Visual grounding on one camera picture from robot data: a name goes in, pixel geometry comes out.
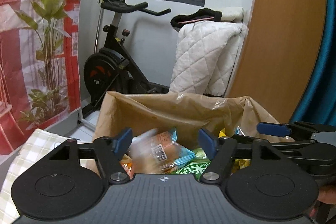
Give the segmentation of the person's right hand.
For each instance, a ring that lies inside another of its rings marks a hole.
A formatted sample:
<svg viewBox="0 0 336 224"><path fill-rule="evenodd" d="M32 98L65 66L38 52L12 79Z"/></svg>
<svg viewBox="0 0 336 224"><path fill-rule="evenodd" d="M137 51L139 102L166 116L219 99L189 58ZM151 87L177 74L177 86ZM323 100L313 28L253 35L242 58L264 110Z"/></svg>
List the person's right hand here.
<svg viewBox="0 0 336 224"><path fill-rule="evenodd" d="M325 204L336 205L336 186L325 185L320 187L318 200Z"/></svg>

